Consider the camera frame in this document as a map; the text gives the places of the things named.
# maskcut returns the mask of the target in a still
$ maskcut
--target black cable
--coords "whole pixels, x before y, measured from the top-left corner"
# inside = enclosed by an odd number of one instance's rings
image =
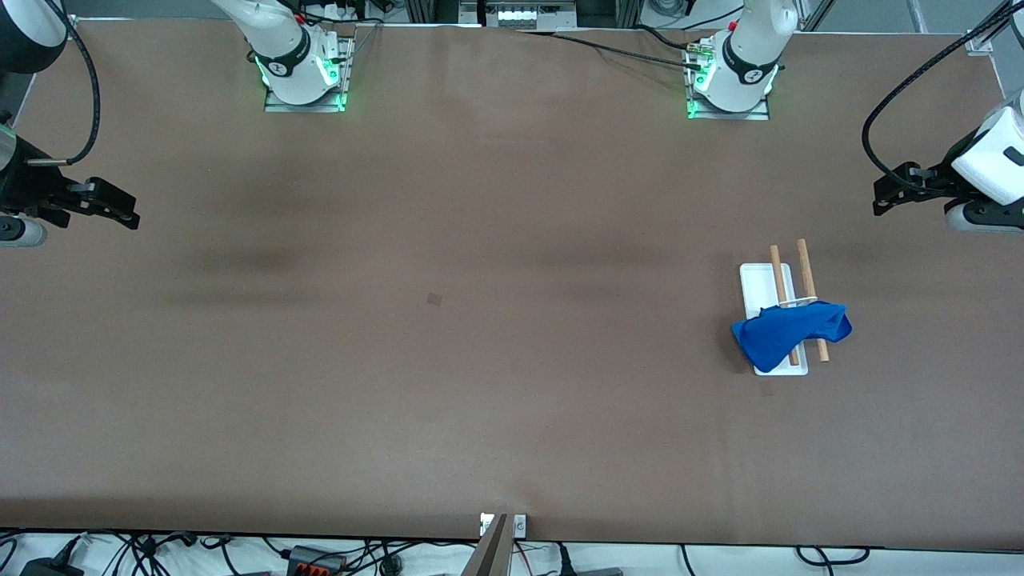
[[[651,28],[651,27],[649,27],[649,26],[647,26],[645,24],[638,24],[638,25],[636,25],[633,28],[635,28],[637,30],[643,30],[643,31],[649,32],[651,36],[653,36],[654,38],[656,38],[658,42],[665,44],[666,46],[669,46],[671,48],[675,48],[677,50],[685,50],[686,49],[686,44],[680,44],[678,42],[673,42],[672,40],[669,40],[665,36],[662,36],[660,32],[654,30],[653,28]]]
[[[283,558],[285,560],[288,560],[288,557],[291,556],[287,549],[285,549],[285,548],[279,549],[279,548],[274,547],[274,545],[270,543],[270,540],[266,536],[260,536],[260,539],[263,540],[263,543],[266,544],[266,547],[268,547],[271,550],[278,552],[278,556],[280,556],[281,558]]]
[[[57,556],[53,557],[53,560],[50,561],[50,568],[58,572],[62,572],[63,569],[68,568],[68,564],[71,562],[71,554],[75,551],[75,545],[78,544],[78,541],[81,539],[82,535],[79,534],[69,540],[68,543],[60,548],[60,551],[57,552]]]
[[[559,572],[560,576],[577,576],[575,569],[572,568],[572,559],[569,558],[569,550],[565,547],[565,544],[561,542],[555,542],[558,545],[558,553],[562,557],[562,570]]]
[[[804,548],[811,548],[814,551],[818,552],[818,556],[821,557],[821,561],[819,562],[805,557]],[[814,566],[816,568],[824,568],[825,570],[828,571],[828,576],[836,576],[836,572],[835,570],[833,570],[833,568],[836,566],[853,566],[855,564],[860,564],[864,562],[865,560],[867,560],[867,557],[871,556],[870,548],[858,548],[858,549],[861,551],[861,554],[856,558],[852,558],[850,560],[831,560],[828,558],[828,554],[826,554],[825,551],[821,549],[821,546],[796,547],[797,558],[799,558],[801,562],[810,566]]]
[[[743,7],[740,6],[740,7],[736,8],[735,10],[730,10],[730,11],[728,11],[728,12],[726,12],[726,13],[720,15],[720,16],[715,16],[713,18],[708,18],[708,19],[706,19],[703,22],[698,22],[697,24],[691,24],[689,26],[680,28],[679,30],[680,31],[693,30],[694,28],[697,28],[698,26],[703,26],[706,24],[711,24],[711,23],[713,23],[715,20],[720,20],[722,18],[727,18],[727,17],[731,16],[732,14],[734,14],[734,13],[736,13],[736,12],[742,10],[742,9],[743,9]]]
[[[648,56],[647,54],[641,54],[639,52],[631,52],[629,50],[623,50],[621,48],[612,48],[611,46],[605,46],[604,44],[597,44],[589,40],[583,40],[581,38],[572,38],[570,36],[561,36],[559,34],[551,34],[551,38],[558,38],[560,40],[568,40],[569,42],[575,42],[577,44],[583,44],[584,46],[590,46],[591,48],[597,48],[598,50],[606,50],[608,52],[614,52],[616,54],[623,54],[624,56],[630,56],[631,58],[637,58],[641,60],[653,61],[658,64],[664,64],[668,66],[675,66],[683,69],[689,70],[700,70],[700,67],[695,64],[681,63],[677,60],[670,60],[666,58],[659,58],[657,56]]]
[[[14,558],[14,550],[17,549],[17,540],[13,538],[0,540],[0,546],[6,546],[8,543],[10,543],[10,551],[7,552],[7,557],[3,559],[3,562],[0,562],[0,572],[3,572],[3,569],[7,568],[7,563],[10,562],[10,559]]]
[[[371,564],[372,564],[376,560],[376,559],[374,559],[374,552],[377,551],[377,550],[379,550],[379,549],[381,549],[384,546],[384,543],[381,542],[380,544],[377,544],[376,548],[372,547],[372,546],[373,546],[373,540],[371,540],[369,538],[362,540],[362,548],[361,548],[362,549],[362,553],[360,553],[358,556],[358,558],[356,558],[355,560],[353,560],[351,562],[348,562],[348,560],[346,559],[346,562],[345,562],[346,566],[344,567],[343,571],[353,572],[355,570],[359,570],[361,568],[365,568],[366,566],[362,564],[362,562],[367,558],[371,559]],[[340,552],[331,552],[331,553],[332,553],[332,556],[341,556]]]
[[[114,552],[114,556],[111,557],[111,562],[106,563],[106,568],[104,568],[103,571],[99,573],[99,576],[106,576],[106,573],[111,570],[111,567],[114,566],[114,561],[117,560],[119,556],[123,559],[124,554],[127,552],[128,552],[128,542],[123,542],[121,544],[121,547],[118,548],[118,551]]]
[[[10,538],[11,536],[17,536],[18,534],[25,534],[26,532],[31,532],[31,531],[30,530],[26,530],[25,528],[18,528],[18,529],[15,529],[15,530],[11,530],[10,532],[5,532],[4,534],[0,534],[0,540],[6,540],[7,538]]]
[[[227,546],[220,546],[220,553],[224,554],[224,564],[227,565],[227,569],[231,571],[231,576],[242,576],[238,570],[234,569],[234,565],[231,564],[231,557],[227,556]]]
[[[683,551],[683,564],[686,565],[686,571],[690,573],[690,576],[697,576],[693,572],[693,567],[690,566],[690,554],[686,553],[686,544],[679,544],[679,549]]]
[[[928,60],[927,63],[922,65],[918,70],[913,71],[913,73],[910,74],[910,76],[907,76],[905,80],[903,80],[902,82],[899,83],[898,86],[893,88],[893,90],[889,92],[889,95],[883,98],[882,101],[879,102],[879,106],[874,107],[874,110],[872,110],[871,113],[867,115],[867,119],[864,121],[864,127],[860,132],[860,143],[864,148],[864,154],[867,155],[867,159],[870,160],[871,163],[879,168],[879,170],[882,170],[882,172],[885,173],[886,176],[888,176],[891,180],[897,182],[898,184],[900,184],[900,187],[913,192],[918,193],[932,192],[927,188],[920,187],[918,184],[914,184],[912,182],[903,179],[896,172],[894,172],[892,168],[890,168],[884,162],[882,162],[882,160],[879,159],[877,154],[874,154],[874,149],[871,148],[871,136],[870,136],[871,125],[874,124],[876,119],[878,119],[879,115],[882,114],[882,111],[884,111],[886,107],[888,107],[894,99],[896,99],[896,96],[898,96],[903,90],[905,90],[907,86],[913,84],[914,81],[921,78],[926,72],[931,70],[935,65],[945,59],[946,56],[956,51],[961,46],[964,46],[971,40],[974,40],[978,36],[984,34],[986,30],[989,30],[994,26],[998,26],[1004,20],[1011,18],[1015,12],[1021,9],[1024,9],[1024,3],[1019,3],[1017,5],[1010,5],[1007,8],[989,16],[988,19],[979,24],[977,28],[975,28],[968,34],[965,34],[952,44],[946,46],[941,52],[932,56],[932,59]]]
[[[381,18],[354,18],[348,20],[340,20],[337,18],[329,18],[327,16],[317,16],[316,14],[311,14],[308,11],[306,11],[305,6],[301,6],[298,9],[293,8],[292,12],[299,14],[300,16],[303,17],[303,19],[305,19],[309,24],[319,24],[322,22],[327,22],[331,24],[359,24],[364,22],[375,22],[377,24],[384,24],[384,20]]]
[[[386,542],[381,542],[381,549],[384,550],[384,558],[387,558],[387,543]],[[375,559],[374,554],[371,553],[370,554],[370,561],[372,563],[373,562],[377,562],[377,559]],[[381,572],[381,570],[383,568],[384,568],[384,559],[381,559],[381,562],[380,562],[380,564],[377,565],[377,570],[375,570],[375,572],[377,574],[379,574],[380,576],[384,576],[384,573]]]
[[[89,55],[89,50],[85,48],[85,42],[82,42],[82,38],[78,35],[78,31],[68,19],[68,14],[63,10],[57,7],[54,0],[43,0],[46,5],[53,10],[60,22],[68,29],[68,35],[71,39],[75,41],[75,45],[78,46],[78,51],[82,52],[82,59],[85,60],[85,67],[89,71],[89,84],[92,85],[92,128],[89,130],[89,139],[85,141],[85,146],[78,154],[69,158],[67,160],[67,165],[71,166],[77,162],[80,162],[83,158],[89,155],[92,150],[93,145],[96,143],[96,136],[99,135],[99,79],[96,77],[96,66],[92,63],[92,56]]]
[[[124,549],[121,551],[121,557],[118,558],[118,562],[114,564],[114,572],[111,572],[111,576],[118,576],[118,571],[121,570],[121,563],[125,561],[125,557],[128,556],[128,550],[131,549],[131,542],[125,542]]]
[[[418,546],[418,545],[420,545],[419,542],[413,542],[413,543],[410,543],[410,544],[406,544],[404,546],[401,546],[401,547],[396,548],[396,549],[394,549],[392,551],[389,551],[388,553],[384,554],[380,559],[375,560],[374,562],[371,562],[370,564],[367,564],[366,566],[360,566],[360,567],[356,568],[355,570],[350,571],[349,574],[359,573],[359,572],[366,570],[367,568],[370,568],[372,566],[376,566],[376,565],[380,564],[381,562],[384,562],[385,559],[389,559],[389,558],[391,558],[393,556],[398,554],[399,552],[406,551],[409,548],[412,548],[412,547]]]

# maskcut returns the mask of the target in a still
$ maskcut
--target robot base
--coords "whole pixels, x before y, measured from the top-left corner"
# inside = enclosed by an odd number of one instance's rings
[[[297,106],[287,104],[275,96],[264,75],[263,86],[266,87],[266,97],[263,101],[264,112],[345,112],[345,107],[348,104],[348,85],[352,77],[352,56],[355,51],[355,43],[349,37],[335,37],[338,41],[337,51],[334,54],[329,54],[331,60],[323,63],[323,72],[325,79],[330,78],[333,81],[337,78],[338,83],[319,98],[309,104]]]
[[[714,68],[715,52],[710,42],[710,38],[702,38],[698,42],[690,44],[690,46],[698,46],[697,48],[692,51],[683,50],[683,61],[697,64],[701,67],[699,71],[683,70],[683,83],[686,86],[686,117],[713,120],[768,120],[770,114],[767,96],[761,98],[758,106],[746,112],[727,112],[708,101],[703,94],[694,89],[694,86],[705,81],[709,72]]]

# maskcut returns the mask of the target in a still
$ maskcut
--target brown table surface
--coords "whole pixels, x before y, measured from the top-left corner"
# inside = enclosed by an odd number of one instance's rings
[[[230,23],[83,36],[103,123],[66,173],[142,225],[0,252],[0,525],[1020,546],[1024,245],[876,218],[860,150],[948,37],[798,36],[772,120],[716,122],[678,71],[513,32],[381,31],[343,115],[264,114]],[[874,141],[937,161],[999,100],[958,51]],[[88,110],[69,47],[19,128],[73,153]],[[738,266],[801,237],[855,331],[758,378]]]

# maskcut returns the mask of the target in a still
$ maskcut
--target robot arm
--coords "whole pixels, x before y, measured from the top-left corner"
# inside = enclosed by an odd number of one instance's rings
[[[734,26],[711,38],[714,66],[694,89],[726,112],[752,110],[771,89],[798,22],[793,0],[746,0]]]
[[[1024,94],[992,111],[939,164],[925,170],[906,162],[894,171],[915,188],[879,178],[877,216],[900,204],[948,198],[946,221],[954,230],[1024,234]]]
[[[50,1],[60,9],[59,0]],[[54,7],[46,0],[0,0],[0,73],[40,72],[60,55],[68,38],[61,17],[67,16]],[[9,113],[0,111],[0,247],[39,246],[46,229],[34,218],[68,228],[71,212],[138,228],[132,196],[102,178],[79,183],[63,177],[60,161],[15,134],[7,126]]]
[[[242,29],[267,88],[284,102],[315,101],[341,81],[334,32],[300,25],[276,0],[211,1]]]

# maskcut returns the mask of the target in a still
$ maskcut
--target blue cloth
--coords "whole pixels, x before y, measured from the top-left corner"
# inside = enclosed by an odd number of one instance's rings
[[[790,351],[808,338],[838,342],[852,331],[846,306],[822,300],[806,306],[762,308],[757,318],[732,325],[739,347],[762,372],[774,370]]]

